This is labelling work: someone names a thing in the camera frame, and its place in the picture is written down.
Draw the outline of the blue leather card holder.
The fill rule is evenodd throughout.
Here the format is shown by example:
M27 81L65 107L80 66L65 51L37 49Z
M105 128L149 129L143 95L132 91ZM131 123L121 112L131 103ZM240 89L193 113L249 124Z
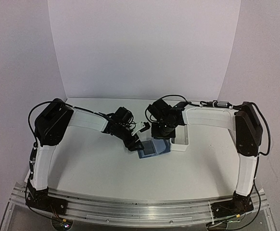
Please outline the blue leather card holder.
M143 141L142 145L144 149L138 150L139 159L154 157L171 151L169 140L150 139Z

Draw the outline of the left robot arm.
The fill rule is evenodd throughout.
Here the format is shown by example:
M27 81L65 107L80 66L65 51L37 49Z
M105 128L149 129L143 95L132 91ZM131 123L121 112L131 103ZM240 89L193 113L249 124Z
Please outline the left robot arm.
M132 112L124 107L105 114L67 104L59 98L37 106L43 105L44 110L37 116L34 124L29 125L35 141L29 159L25 203L34 212L40 210L64 215L68 202L49 195L48 178L53 153L67 128L85 128L115 136L133 152L144 149L138 133L148 130L150 124L134 122Z

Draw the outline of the black VIP credit card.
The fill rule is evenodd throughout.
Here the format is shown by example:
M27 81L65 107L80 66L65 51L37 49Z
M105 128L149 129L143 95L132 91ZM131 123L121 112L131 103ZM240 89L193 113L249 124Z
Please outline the black VIP credit card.
M143 156L155 154L155 148L151 140L144 141L142 144L144 146L144 150L142 150Z

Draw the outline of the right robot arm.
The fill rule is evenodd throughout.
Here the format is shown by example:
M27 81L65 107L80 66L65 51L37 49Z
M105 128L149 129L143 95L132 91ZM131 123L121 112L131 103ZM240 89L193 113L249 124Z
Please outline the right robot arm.
M215 218L233 217L253 211L251 199L260 155L267 156L271 150L271 134L268 123L254 102L232 105L229 102L187 100L174 106L160 98L149 104L145 115L152 115L151 136L170 140L176 136L178 126L203 125L225 128L235 134L234 144L239 156L239 172L232 199L211 205ZM267 130L267 151L260 151L263 130Z

